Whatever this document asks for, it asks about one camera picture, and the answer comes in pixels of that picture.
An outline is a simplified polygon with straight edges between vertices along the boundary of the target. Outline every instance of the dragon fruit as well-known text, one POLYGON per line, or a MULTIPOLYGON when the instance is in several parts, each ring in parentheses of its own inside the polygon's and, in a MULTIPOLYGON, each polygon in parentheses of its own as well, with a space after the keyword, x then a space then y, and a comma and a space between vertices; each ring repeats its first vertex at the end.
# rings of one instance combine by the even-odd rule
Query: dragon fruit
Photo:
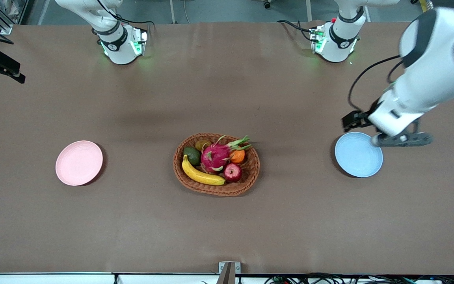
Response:
POLYGON ((208 146, 201 155, 201 165, 202 168, 208 173, 217 173, 222 171, 223 166, 231 159, 231 151, 234 150, 244 150, 251 145, 246 145, 245 147, 239 147, 239 144, 245 143, 248 140, 248 136, 245 136, 243 139, 232 141, 226 145, 220 145, 218 142, 224 138, 220 137, 214 144, 208 146))

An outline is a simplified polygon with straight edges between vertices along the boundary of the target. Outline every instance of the brown woven basket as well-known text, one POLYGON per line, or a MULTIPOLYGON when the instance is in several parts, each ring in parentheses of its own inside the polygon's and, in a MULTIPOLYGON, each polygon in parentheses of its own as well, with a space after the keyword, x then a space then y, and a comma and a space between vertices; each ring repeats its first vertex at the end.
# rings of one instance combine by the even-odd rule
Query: brown woven basket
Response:
MULTIPOLYGON (((194 147, 197 140, 208 140, 212 143, 216 142, 222 135, 214 133, 197 133, 185 139, 182 144, 176 149, 175 156, 173 159, 173 169, 175 170, 176 177, 182 185, 187 187, 190 190, 195 192, 202 192, 206 194, 213 194, 217 196, 238 196, 245 193, 247 190, 252 187, 255 180, 257 180, 258 174, 260 172, 260 160, 258 158, 257 152, 253 147, 249 147, 246 150, 245 161, 241 164, 241 169, 243 170, 243 176, 241 180, 234 183, 226 183, 225 185, 204 185, 203 183, 196 182, 189 178, 182 169, 183 161, 183 149, 185 147, 194 147)), ((227 144, 239 138, 232 136, 225 136, 220 140, 220 144, 227 144)))

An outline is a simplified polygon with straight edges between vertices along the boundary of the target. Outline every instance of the orange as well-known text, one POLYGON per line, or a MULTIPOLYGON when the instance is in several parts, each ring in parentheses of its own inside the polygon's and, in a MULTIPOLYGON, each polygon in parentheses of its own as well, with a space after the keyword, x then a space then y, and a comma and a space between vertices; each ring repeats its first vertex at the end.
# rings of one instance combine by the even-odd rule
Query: orange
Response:
POLYGON ((234 150, 231 153, 231 162, 236 164, 243 163, 245 159, 245 150, 234 150))

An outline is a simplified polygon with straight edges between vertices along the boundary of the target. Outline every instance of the gray floor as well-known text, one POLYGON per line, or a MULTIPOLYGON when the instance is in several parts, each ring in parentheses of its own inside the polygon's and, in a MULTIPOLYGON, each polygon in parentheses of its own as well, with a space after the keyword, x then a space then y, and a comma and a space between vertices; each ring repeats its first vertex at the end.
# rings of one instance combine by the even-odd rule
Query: gray floor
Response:
MULTIPOLYGON (((187 23, 183 0, 173 0, 175 19, 187 23)), ((259 0, 187 0, 187 14, 191 23, 243 21, 275 22, 277 20, 307 21, 304 0, 273 0, 270 9, 259 0)), ((333 0, 312 0, 313 19, 330 20, 337 15, 337 4, 333 0)), ((128 20, 151 20, 157 24, 171 23, 169 0, 125 0, 117 11, 128 20)), ((400 0, 392 7, 369 8, 371 21, 411 21, 422 13, 419 4, 400 0)), ((82 25, 80 17, 61 8, 54 0, 35 0, 25 22, 30 25, 82 25)))

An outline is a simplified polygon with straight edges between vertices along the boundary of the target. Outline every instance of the apple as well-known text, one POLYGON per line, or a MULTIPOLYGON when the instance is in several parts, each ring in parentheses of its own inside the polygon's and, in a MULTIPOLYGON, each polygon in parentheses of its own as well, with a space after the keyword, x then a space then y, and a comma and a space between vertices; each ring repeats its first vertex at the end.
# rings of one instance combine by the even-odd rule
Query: apple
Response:
POLYGON ((228 182, 238 182, 241 180, 242 175, 243 171, 241 170, 241 167, 234 163, 227 165, 223 171, 223 176, 228 182))

